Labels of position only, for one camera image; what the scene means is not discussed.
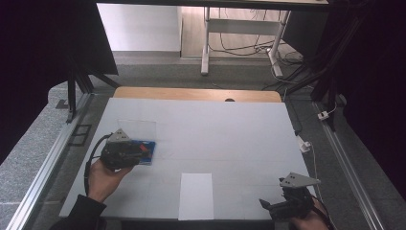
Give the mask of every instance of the sleeve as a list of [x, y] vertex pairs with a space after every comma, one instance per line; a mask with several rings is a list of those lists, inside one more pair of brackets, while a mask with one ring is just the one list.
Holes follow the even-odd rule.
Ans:
[[100, 224], [100, 215], [106, 205], [84, 195], [78, 195], [68, 218], [55, 223], [50, 230], [93, 230]]

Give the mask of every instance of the metal bracket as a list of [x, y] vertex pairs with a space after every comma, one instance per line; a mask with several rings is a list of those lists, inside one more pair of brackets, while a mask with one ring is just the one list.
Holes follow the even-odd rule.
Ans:
[[301, 188], [320, 183], [322, 183], [322, 181], [320, 181], [319, 179], [314, 179], [308, 176], [291, 172], [283, 181], [281, 181], [280, 185], [284, 188]]

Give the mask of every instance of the white card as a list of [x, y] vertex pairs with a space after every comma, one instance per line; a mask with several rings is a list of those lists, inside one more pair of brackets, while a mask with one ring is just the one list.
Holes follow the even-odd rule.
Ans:
[[214, 219], [211, 173], [182, 173], [179, 220]]

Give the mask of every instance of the white table surface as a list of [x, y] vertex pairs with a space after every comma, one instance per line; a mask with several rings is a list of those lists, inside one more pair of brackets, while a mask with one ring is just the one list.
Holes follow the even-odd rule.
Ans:
[[119, 128], [118, 120], [156, 122], [157, 146], [152, 166], [136, 166], [105, 201], [104, 217], [178, 219], [181, 174], [211, 173], [214, 219], [270, 219], [259, 198], [282, 202], [279, 178], [290, 172], [308, 176], [284, 103], [112, 98], [62, 217], [69, 215], [78, 194], [84, 195], [90, 152], [103, 135]]

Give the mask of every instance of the black curtain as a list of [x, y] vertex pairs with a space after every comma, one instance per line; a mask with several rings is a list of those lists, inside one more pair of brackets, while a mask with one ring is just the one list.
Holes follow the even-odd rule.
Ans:
[[341, 58], [344, 115], [406, 198], [406, 13], [401, 1], [375, 1]]
[[0, 44], [0, 164], [47, 104], [49, 90], [67, 81], [72, 61], [117, 74], [93, 1], [1, 1]]

